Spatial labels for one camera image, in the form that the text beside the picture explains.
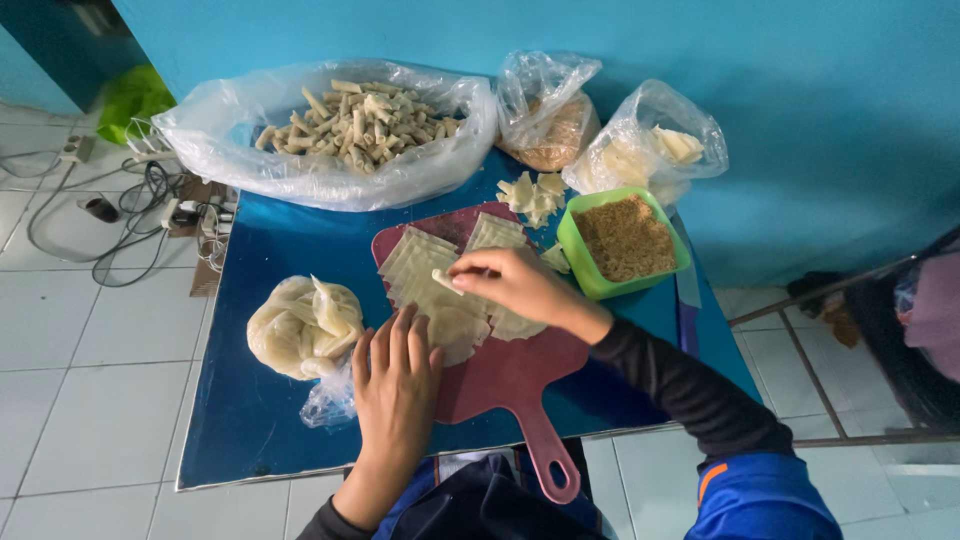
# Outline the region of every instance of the table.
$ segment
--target table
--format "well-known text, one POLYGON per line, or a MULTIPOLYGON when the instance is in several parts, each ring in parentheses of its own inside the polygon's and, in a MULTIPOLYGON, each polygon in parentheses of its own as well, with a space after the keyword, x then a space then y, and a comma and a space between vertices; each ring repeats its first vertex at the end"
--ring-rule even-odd
MULTIPOLYGON (((300 408, 314 383, 292 380, 258 362, 247 347, 247 321, 281 280, 313 274, 352 290, 360 300, 364 324, 379 327, 391 308, 371 255, 373 237, 400 223, 495 200, 497 181, 513 181, 523 170, 528 169, 493 150, 481 170, 455 191, 403 209, 361 213, 311 209, 243 193, 213 311, 178 489, 290 478, 351 464, 361 443, 356 421, 334 433, 305 426, 300 408)), ((559 214, 550 218, 549 227, 531 236, 549 247, 558 223, 559 214)), ((699 262, 694 261, 703 302, 697 318, 701 360, 760 401, 699 262)), ((603 304, 676 343, 672 278, 603 304)), ((543 406, 560 437, 639 430, 669 421, 646 394, 594 360, 548 385, 543 406)), ((427 451, 462 452, 522 440, 514 416, 495 409, 453 426, 435 423, 427 451)))

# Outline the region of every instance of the plastic bag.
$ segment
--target plastic bag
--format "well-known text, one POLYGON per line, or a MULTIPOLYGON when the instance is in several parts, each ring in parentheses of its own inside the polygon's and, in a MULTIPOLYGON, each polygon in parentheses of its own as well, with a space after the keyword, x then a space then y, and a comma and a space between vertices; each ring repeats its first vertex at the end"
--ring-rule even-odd
POLYGON ((297 380, 337 369, 344 351, 363 333, 360 301, 350 289, 310 276, 280 282, 247 322, 256 359, 297 380))
POLYGON ((650 79, 620 104, 562 176, 585 195, 639 185, 666 206, 690 189, 690 179, 718 176, 729 167, 727 142, 716 120, 666 83, 650 79), (696 137, 704 146, 701 158, 690 164, 669 158, 652 132, 658 125, 696 137))
POLYGON ((452 191, 480 166, 496 135, 490 81, 389 61, 356 59, 254 71, 198 85, 153 118, 191 171, 222 184, 318 209, 368 211, 413 204, 452 191), (438 114, 466 116, 456 136, 429 142, 361 176, 326 156, 271 154, 252 146, 254 130, 289 124, 304 112, 300 94, 330 90, 330 80, 412 88, 438 114))
POLYGON ((497 147, 540 172, 564 168, 600 131, 580 89, 602 63, 572 53, 514 51, 496 79, 497 147))
POLYGON ((127 144, 131 118, 146 120, 169 110, 177 100, 152 65, 138 65, 107 85, 104 111, 97 122, 97 134, 110 142, 127 144))
POLYGON ((349 356, 333 373, 320 379, 300 410, 300 419, 309 428, 323 426, 333 432, 347 426, 357 415, 353 403, 353 371, 349 356))

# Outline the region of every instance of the green plastic bag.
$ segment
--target green plastic bag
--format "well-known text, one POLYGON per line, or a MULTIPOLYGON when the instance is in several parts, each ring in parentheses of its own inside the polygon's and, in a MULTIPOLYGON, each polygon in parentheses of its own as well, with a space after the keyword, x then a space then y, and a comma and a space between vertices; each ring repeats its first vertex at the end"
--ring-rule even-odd
POLYGON ((152 65, 138 65, 110 81, 104 112, 97 124, 97 133, 110 142, 127 144, 125 131, 131 118, 150 121, 154 114, 177 104, 167 85, 152 65))

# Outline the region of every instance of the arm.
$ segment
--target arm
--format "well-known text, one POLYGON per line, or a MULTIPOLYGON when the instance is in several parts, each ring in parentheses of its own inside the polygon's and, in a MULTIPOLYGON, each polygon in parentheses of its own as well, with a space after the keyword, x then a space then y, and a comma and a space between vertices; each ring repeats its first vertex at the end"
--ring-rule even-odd
POLYGON ((530 250, 478 250, 450 268, 453 284, 527 318, 563 328, 591 354, 697 438, 707 460, 775 452, 793 455, 787 426, 735 384, 673 345, 625 320, 614 320, 558 279, 530 250), (480 272, 490 269, 492 272, 480 272))
POLYGON ((353 392, 363 446, 349 477, 299 539, 371 538, 410 482, 430 437, 444 367, 443 350, 427 349, 429 320, 415 319, 416 312, 416 305, 401 309, 357 342, 353 392))

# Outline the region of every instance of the black sleeve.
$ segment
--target black sleeve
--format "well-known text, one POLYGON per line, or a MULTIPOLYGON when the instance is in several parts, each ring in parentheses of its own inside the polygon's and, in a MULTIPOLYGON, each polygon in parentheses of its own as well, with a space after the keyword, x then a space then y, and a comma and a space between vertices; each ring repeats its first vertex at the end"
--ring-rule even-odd
POLYGON ((340 515, 333 507, 333 497, 313 515, 297 540, 369 540, 373 532, 356 528, 340 515))
POLYGON ((765 406, 672 344, 617 319, 590 355, 617 368, 627 381, 697 439, 707 459, 774 452, 794 455, 793 433, 765 406))

